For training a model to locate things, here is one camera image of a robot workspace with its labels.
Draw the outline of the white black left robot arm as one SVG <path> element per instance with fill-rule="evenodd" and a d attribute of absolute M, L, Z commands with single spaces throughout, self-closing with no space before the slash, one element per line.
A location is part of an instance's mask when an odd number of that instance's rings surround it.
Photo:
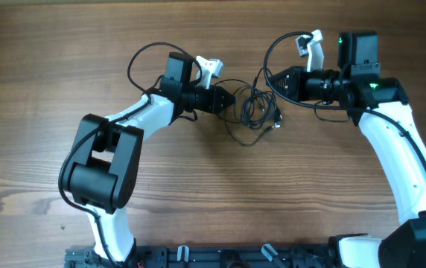
<path fill-rule="evenodd" d="M 143 142 L 184 112 L 218 114 L 235 102 L 212 85 L 223 70 L 219 59 L 169 54 L 165 73 L 131 107 L 114 115 L 85 115 L 60 170 L 58 187 L 70 206 L 88 214 L 95 245 L 67 267 L 140 267 L 126 204 L 136 185 Z"/>

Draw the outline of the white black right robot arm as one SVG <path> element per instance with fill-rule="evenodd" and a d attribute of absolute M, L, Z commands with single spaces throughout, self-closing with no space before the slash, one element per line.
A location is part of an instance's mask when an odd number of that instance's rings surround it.
<path fill-rule="evenodd" d="M 381 76 L 378 35 L 342 32 L 337 70 L 323 66 L 320 31 L 293 33 L 306 66 L 265 74 L 283 100 L 314 110 L 344 111 L 378 157 L 392 189 L 399 227 L 385 238 L 367 234 L 331 237 L 333 267 L 426 267 L 426 146 L 409 98 L 394 77 Z"/>

